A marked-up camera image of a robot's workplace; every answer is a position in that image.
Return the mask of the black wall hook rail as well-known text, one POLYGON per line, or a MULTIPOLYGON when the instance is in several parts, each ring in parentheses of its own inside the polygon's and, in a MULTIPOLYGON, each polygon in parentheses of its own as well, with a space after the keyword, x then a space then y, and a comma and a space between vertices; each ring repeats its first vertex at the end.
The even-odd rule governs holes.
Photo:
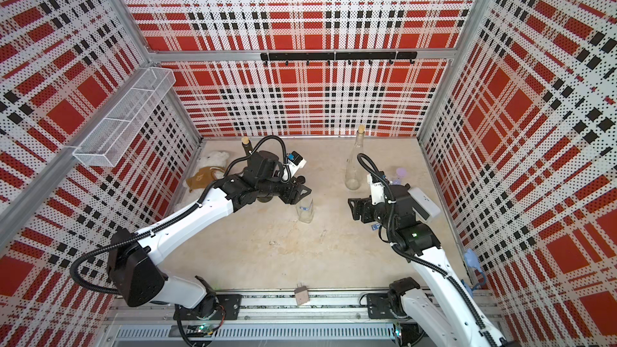
POLYGON ((354 61, 354 60, 409 60, 415 61, 418 57, 417 51, 332 51, 332 52, 270 52, 261 53, 260 59, 263 62, 292 62, 292 61, 354 61))

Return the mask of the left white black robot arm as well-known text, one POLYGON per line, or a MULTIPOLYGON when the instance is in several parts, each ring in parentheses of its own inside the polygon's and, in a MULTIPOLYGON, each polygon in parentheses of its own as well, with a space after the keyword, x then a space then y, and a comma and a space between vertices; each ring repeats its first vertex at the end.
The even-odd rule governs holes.
POLYGON ((298 152, 281 162, 273 153, 257 151, 241 173, 214 181, 192 205, 135 234, 117 232, 108 274, 119 295, 129 307, 167 303, 207 312, 215 302, 210 285, 198 276, 191 280, 173 276, 160 264, 206 227, 258 199, 278 197, 289 205, 300 202, 311 193, 305 180, 295 175, 305 164, 298 152))

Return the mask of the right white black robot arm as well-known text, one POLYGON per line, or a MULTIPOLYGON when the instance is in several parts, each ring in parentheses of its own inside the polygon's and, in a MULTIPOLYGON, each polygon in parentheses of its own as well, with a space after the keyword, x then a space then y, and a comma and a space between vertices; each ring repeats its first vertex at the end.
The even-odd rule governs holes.
POLYGON ((427 220, 440 209, 417 187, 371 185, 371 195, 349 199, 352 218, 379 223, 392 231, 388 244, 410 262, 432 295, 412 278, 389 287, 389 306, 395 316, 415 321, 438 346, 518 346, 481 311, 456 275, 427 220))

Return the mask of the white rectangular device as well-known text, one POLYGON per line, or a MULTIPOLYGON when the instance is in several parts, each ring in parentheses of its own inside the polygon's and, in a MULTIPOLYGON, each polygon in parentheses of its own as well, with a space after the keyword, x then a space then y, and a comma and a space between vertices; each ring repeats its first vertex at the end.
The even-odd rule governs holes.
POLYGON ((421 189, 413 187, 409 189, 408 193, 413 200, 414 209, 424 221, 429 223, 440 216, 440 207, 421 189))

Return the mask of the small beige plug adapter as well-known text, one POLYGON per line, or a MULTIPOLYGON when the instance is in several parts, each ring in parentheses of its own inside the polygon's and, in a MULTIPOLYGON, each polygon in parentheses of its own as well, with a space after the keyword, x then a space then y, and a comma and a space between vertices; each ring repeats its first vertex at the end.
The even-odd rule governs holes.
POLYGON ((309 289, 305 285, 296 287, 293 292, 297 306, 308 305, 310 302, 310 295, 309 289))

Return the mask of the small clear black-capped bottle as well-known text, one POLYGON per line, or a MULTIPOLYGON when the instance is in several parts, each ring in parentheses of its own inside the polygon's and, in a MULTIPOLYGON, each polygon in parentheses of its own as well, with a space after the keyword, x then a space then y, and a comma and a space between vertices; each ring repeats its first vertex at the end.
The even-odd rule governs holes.
POLYGON ((314 216, 313 198, 308 196, 296 205, 298 220, 302 223, 311 223, 314 216))

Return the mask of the tall clear corked bottle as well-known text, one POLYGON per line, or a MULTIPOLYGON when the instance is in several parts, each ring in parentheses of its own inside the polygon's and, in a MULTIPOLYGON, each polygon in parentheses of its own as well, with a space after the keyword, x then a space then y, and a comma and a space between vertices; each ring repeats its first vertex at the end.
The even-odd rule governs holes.
POLYGON ((361 154, 364 149, 366 127, 359 125, 356 131, 355 142, 348 158, 345 168, 345 187, 350 191, 356 191, 362 185, 363 168, 358 163, 358 154, 361 154))

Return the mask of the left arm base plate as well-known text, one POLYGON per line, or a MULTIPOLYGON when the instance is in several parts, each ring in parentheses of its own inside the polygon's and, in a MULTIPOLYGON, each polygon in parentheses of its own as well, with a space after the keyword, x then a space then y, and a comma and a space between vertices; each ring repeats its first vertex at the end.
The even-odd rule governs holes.
POLYGON ((196 308, 180 306, 174 312, 174 320, 180 321, 234 321, 238 318, 242 296, 223 294, 206 296, 196 308))

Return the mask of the dark green wine bottle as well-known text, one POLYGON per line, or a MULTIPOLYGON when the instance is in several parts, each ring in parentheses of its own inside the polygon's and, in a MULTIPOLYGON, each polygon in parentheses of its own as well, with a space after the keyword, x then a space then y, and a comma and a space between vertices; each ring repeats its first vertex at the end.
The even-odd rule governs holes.
MULTIPOLYGON (((243 146, 245 155, 249 156, 253 151, 252 143, 249 137, 242 137, 241 141, 242 141, 242 146, 243 146)), ((261 196, 261 197, 258 197, 256 200, 258 202, 266 203, 266 202, 270 202, 272 199, 273 197, 261 196)))

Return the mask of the blue cloth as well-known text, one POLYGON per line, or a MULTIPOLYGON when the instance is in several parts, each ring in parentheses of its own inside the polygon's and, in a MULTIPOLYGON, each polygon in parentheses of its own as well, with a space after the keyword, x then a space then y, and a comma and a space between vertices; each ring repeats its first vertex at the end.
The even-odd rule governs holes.
POLYGON ((485 271, 482 269, 482 266, 480 265, 480 260, 479 260, 478 255, 472 249, 467 249, 464 252, 463 259, 464 259, 464 263, 467 266, 467 268, 473 271, 474 273, 477 273, 480 276, 474 285, 469 285, 464 280, 461 280, 461 283, 463 284, 464 288, 467 290, 468 294, 472 297, 475 291, 485 288, 485 286, 488 283, 488 279, 485 274, 485 271))

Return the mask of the purple sand timer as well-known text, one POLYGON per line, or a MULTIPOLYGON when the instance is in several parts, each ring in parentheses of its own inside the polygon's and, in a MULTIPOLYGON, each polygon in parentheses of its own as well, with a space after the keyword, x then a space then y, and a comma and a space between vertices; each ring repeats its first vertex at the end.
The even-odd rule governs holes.
POLYGON ((407 176, 407 170, 403 167, 399 167, 395 170, 395 178, 392 181, 393 185, 403 185, 407 176))

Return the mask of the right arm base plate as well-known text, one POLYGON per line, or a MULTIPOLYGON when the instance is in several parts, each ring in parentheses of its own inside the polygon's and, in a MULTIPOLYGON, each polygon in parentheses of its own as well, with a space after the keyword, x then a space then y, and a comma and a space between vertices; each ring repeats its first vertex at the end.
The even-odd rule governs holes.
POLYGON ((409 319, 409 316, 403 310, 401 297, 393 292, 369 293, 365 298, 370 319, 409 319))

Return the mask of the white teddy bear brown shirt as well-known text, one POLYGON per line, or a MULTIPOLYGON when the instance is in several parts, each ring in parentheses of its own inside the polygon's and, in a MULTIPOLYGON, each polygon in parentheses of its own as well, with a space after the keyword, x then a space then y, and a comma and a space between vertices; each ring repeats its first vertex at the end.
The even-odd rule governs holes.
POLYGON ((210 151, 202 155, 196 172, 186 180, 189 192, 205 189, 211 182, 222 178, 229 158, 230 154, 226 151, 210 151))

